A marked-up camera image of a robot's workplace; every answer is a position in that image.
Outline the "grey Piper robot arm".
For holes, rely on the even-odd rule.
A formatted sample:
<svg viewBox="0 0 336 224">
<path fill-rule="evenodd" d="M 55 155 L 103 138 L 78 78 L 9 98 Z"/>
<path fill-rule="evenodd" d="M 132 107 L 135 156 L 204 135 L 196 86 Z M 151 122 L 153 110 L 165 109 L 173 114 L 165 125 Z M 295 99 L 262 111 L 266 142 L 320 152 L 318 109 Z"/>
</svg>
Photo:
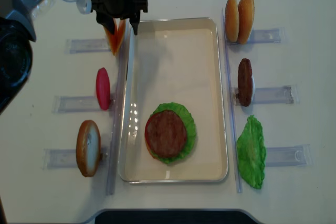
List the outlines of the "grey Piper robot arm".
<svg viewBox="0 0 336 224">
<path fill-rule="evenodd" d="M 1 0 L 1 111 L 22 89 L 31 73 L 36 41 L 31 12 L 43 0 Z M 86 12 L 96 12 L 96 21 L 110 33 L 114 19 L 128 19 L 138 32 L 140 13 L 148 11 L 148 0 L 85 0 Z"/>
</svg>

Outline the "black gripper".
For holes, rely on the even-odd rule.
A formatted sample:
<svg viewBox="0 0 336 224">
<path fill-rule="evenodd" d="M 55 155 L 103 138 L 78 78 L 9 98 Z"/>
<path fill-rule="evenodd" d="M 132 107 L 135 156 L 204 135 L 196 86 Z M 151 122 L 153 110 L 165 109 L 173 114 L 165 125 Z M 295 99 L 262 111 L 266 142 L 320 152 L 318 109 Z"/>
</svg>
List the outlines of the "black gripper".
<svg viewBox="0 0 336 224">
<path fill-rule="evenodd" d="M 148 0 L 91 0 L 92 10 L 96 11 L 96 21 L 111 34 L 115 34 L 116 23 L 113 18 L 127 19 L 138 34 L 140 12 L 148 12 Z"/>
</svg>

